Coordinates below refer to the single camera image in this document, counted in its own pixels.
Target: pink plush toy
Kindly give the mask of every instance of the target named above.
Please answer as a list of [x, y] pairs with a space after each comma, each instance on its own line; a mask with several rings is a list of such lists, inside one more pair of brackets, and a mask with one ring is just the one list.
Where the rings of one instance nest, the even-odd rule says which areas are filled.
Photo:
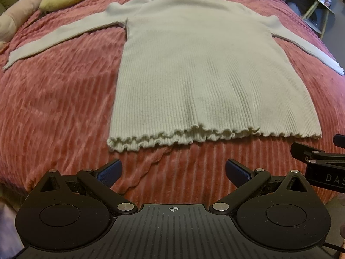
[[0, 15], [0, 49], [17, 30], [37, 11], [42, 0], [19, 0]]

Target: gray floor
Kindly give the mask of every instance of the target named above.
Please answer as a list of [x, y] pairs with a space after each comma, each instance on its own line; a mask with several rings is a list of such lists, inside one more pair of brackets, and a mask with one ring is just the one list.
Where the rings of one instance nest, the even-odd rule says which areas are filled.
[[[334, 198], [326, 204], [326, 208], [331, 216], [331, 229], [327, 235], [325, 242], [342, 246], [344, 239], [340, 236], [340, 226], [345, 223], [345, 206], [342, 206], [337, 198]], [[340, 253], [324, 247], [334, 258], [338, 258]]]

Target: small shelf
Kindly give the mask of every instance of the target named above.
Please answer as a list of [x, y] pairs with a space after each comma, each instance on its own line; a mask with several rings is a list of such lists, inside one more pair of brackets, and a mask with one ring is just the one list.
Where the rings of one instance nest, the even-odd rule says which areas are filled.
[[329, 8], [327, 7], [324, 3], [322, 3], [320, 0], [318, 0], [320, 2], [319, 5], [323, 5], [326, 9], [328, 9], [332, 14], [334, 14], [334, 12]]
[[305, 19], [303, 20], [311, 29], [313, 29], [315, 32], [317, 32], [318, 34], [321, 34], [321, 30], [318, 29], [311, 21]]

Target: bed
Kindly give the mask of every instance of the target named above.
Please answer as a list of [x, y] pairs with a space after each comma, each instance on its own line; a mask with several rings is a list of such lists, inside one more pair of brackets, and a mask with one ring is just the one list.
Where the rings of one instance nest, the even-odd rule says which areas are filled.
[[[103, 11], [110, 2], [84, 0], [22, 26], [3, 48], [0, 67], [9, 53], [57, 27]], [[322, 41], [282, 0], [235, 0], [261, 15], [277, 15], [282, 24], [330, 55]], [[38, 16], [36, 12], [27, 23]], [[49, 169], [63, 175], [97, 169], [112, 159], [123, 164], [112, 187], [139, 207], [143, 203], [203, 203], [207, 207], [235, 189], [225, 176], [225, 161], [234, 158], [251, 169], [272, 175], [305, 165], [290, 155], [300, 141], [326, 152], [345, 153], [332, 137], [345, 133], [345, 79], [294, 44], [275, 38], [306, 85], [317, 111], [323, 137], [251, 136], [230, 141], [161, 146], [138, 152], [110, 153], [106, 145], [125, 31], [111, 27], [66, 41], [19, 60], [0, 73], [0, 183], [11, 199], [25, 195]], [[324, 203], [336, 193], [315, 188]]]

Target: white ribbed sweater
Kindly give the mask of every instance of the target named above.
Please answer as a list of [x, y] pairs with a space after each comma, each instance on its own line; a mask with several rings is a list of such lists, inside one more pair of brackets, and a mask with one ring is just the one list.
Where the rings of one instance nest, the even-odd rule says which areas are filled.
[[10, 54], [37, 54], [84, 32], [127, 29], [111, 118], [111, 150], [248, 135], [320, 137], [310, 95], [273, 36], [287, 39], [339, 74], [321, 50], [225, 0], [131, 0], [62, 26]]

